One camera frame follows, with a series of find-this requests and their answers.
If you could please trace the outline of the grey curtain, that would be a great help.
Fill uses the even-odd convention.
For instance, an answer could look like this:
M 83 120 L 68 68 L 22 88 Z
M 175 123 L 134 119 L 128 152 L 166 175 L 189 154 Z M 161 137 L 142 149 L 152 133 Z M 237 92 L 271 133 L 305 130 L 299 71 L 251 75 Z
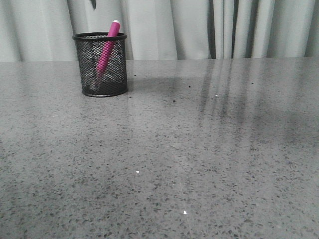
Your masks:
M 131 60 L 306 57 L 319 54 L 316 0 L 3 0 L 0 59 L 68 61 L 72 35 L 127 34 Z

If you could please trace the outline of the grey orange scissors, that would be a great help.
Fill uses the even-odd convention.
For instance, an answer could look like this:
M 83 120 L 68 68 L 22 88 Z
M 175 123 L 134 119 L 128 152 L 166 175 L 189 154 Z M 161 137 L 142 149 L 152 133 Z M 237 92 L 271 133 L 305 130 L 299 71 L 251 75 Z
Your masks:
M 96 0 L 90 0 L 91 6 L 93 8 L 93 10 L 96 9 Z

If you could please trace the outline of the black mesh pen bin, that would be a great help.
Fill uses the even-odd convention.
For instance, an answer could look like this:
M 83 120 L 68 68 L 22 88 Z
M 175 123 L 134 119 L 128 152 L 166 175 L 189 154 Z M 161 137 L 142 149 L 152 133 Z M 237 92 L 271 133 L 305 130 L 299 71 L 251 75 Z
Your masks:
M 82 93 L 91 97 L 110 97 L 128 90 L 125 40 L 119 33 L 106 32 L 73 35 L 79 61 Z

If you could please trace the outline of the pink pen white cap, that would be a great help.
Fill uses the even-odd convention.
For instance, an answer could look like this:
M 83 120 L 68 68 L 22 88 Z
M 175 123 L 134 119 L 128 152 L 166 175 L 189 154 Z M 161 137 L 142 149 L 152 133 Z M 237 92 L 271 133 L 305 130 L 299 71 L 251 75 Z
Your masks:
M 118 20 L 114 20 L 111 23 L 107 37 L 117 37 L 120 27 L 121 27 L 120 22 Z M 114 45 L 115 45 L 114 41 L 107 41 L 105 42 L 103 46 L 102 53 L 100 55 L 100 58 L 98 60 L 98 64 L 96 67 L 98 78 L 102 78 L 106 71 Z

